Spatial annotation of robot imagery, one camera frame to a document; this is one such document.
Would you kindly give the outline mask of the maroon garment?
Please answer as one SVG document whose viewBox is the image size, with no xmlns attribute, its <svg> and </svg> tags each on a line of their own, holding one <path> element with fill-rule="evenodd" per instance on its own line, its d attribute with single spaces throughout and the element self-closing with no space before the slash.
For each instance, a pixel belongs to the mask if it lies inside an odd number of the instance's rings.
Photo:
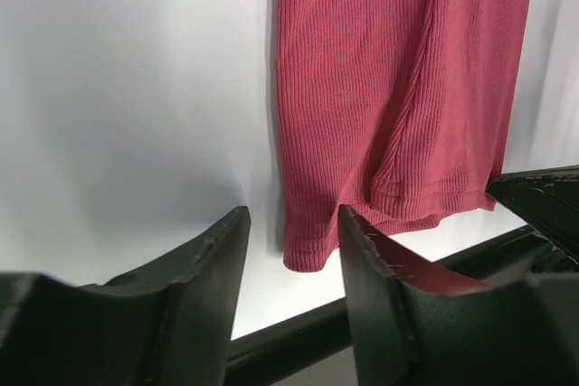
<svg viewBox="0 0 579 386">
<path fill-rule="evenodd" d="M 382 233 L 490 211 L 529 0 L 277 0 L 285 266 L 323 269 L 350 205 Z"/>
</svg>

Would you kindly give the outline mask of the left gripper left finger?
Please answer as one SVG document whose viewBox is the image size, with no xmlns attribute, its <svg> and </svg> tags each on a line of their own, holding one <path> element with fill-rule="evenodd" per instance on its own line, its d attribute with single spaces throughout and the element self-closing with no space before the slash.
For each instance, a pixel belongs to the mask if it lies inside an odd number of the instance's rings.
<svg viewBox="0 0 579 386">
<path fill-rule="evenodd" d="M 1 277 L 4 385 L 220 385 L 251 226 L 237 207 L 196 238 L 74 287 Z"/>
</svg>

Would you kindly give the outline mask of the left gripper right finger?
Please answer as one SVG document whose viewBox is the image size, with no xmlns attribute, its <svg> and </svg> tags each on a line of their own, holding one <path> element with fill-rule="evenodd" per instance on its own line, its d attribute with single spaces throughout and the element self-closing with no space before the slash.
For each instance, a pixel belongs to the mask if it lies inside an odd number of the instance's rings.
<svg viewBox="0 0 579 386">
<path fill-rule="evenodd" d="M 575 385 L 578 277 L 492 286 L 425 259 L 348 206 L 338 213 L 362 385 Z"/>
</svg>

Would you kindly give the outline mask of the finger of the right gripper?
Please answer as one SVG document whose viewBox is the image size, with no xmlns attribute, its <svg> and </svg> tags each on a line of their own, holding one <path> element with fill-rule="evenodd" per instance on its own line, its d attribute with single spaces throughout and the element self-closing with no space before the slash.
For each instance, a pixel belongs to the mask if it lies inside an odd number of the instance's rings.
<svg viewBox="0 0 579 386">
<path fill-rule="evenodd" d="M 486 193 L 578 261 L 578 167 L 502 174 Z"/>
</svg>

